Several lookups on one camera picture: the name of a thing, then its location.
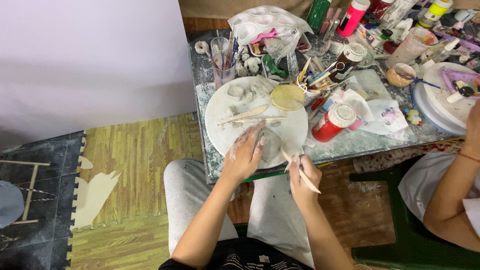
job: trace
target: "forearm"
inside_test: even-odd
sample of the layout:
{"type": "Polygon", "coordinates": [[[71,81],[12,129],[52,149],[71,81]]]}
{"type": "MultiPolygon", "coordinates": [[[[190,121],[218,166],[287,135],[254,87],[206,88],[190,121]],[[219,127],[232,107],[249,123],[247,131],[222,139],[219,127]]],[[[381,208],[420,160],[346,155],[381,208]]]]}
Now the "forearm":
{"type": "Polygon", "coordinates": [[[353,265],[318,203],[301,207],[307,236],[317,270],[352,270],[353,265]]]}
{"type": "Polygon", "coordinates": [[[228,203],[235,191],[234,181],[218,179],[204,205],[183,233],[171,258],[183,264],[202,268],[213,254],[222,229],[228,203]]]}
{"type": "MultiPolygon", "coordinates": [[[[466,146],[461,153],[471,155],[466,146]]],[[[464,212],[462,200],[467,198],[477,176],[480,163],[457,156],[443,175],[425,211],[426,221],[444,221],[464,212]]]]}

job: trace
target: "red string bracelet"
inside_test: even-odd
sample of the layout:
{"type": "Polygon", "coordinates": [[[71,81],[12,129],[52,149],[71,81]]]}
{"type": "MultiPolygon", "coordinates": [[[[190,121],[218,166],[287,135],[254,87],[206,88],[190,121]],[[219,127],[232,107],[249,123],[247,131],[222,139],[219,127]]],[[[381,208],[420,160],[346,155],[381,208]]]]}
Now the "red string bracelet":
{"type": "Polygon", "coordinates": [[[465,157],[465,158],[467,158],[467,159],[471,159],[471,160],[473,160],[473,161],[476,161],[476,162],[480,163],[480,160],[474,159],[474,158],[472,158],[471,156],[467,156],[467,155],[462,154],[462,153],[458,153],[458,154],[459,154],[460,156],[462,156],[462,157],[465,157]]]}

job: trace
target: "woman's left hand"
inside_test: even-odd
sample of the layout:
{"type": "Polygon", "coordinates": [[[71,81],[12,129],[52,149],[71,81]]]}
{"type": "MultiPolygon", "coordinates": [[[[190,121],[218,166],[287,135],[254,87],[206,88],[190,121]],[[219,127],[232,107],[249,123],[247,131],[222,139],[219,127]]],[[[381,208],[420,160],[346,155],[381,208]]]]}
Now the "woman's left hand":
{"type": "Polygon", "coordinates": [[[265,127],[265,120],[246,129],[234,142],[225,155],[223,170],[220,177],[228,178],[236,184],[247,179],[257,169],[264,151],[264,138],[257,144],[258,133],[265,127]]]}

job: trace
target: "gray sweatpants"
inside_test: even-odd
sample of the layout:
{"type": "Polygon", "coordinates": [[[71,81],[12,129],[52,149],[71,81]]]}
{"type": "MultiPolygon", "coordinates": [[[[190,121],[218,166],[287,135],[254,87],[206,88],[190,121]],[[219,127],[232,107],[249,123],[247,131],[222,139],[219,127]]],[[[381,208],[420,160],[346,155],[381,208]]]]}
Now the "gray sweatpants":
{"type": "MultiPolygon", "coordinates": [[[[212,187],[206,183],[204,164],[197,160],[171,162],[165,168],[163,179],[168,212],[168,248],[172,254],[212,187]]],[[[255,180],[254,185],[247,237],[261,240],[313,268],[305,221],[291,195],[288,175],[255,180]]],[[[237,237],[237,231],[226,214],[218,240],[237,237]]]]}

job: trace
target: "pink paint bottle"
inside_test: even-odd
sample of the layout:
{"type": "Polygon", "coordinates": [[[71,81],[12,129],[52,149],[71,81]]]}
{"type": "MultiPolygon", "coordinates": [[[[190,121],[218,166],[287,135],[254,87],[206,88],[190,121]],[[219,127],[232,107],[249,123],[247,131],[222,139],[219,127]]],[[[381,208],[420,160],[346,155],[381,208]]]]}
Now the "pink paint bottle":
{"type": "Polygon", "coordinates": [[[350,36],[369,6],[370,1],[368,0],[353,0],[336,31],[341,36],[350,36]]]}

